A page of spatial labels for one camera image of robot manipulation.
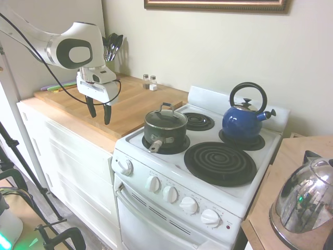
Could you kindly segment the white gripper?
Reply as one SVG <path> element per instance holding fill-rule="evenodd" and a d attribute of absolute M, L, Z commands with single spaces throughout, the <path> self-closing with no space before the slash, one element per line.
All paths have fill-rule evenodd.
<path fill-rule="evenodd" d="M 76 77 L 76 84 L 78 91 L 85 95 L 85 101 L 92 118 L 96 117 L 96 109 L 94 107 L 94 101 L 97 100 L 103 105 L 104 108 L 104 123 L 108 125 L 111 120 L 112 107 L 118 101 L 119 87 L 116 82 L 108 82 L 105 84 L 99 83 L 87 83 L 81 78 L 81 74 L 78 72 Z"/>

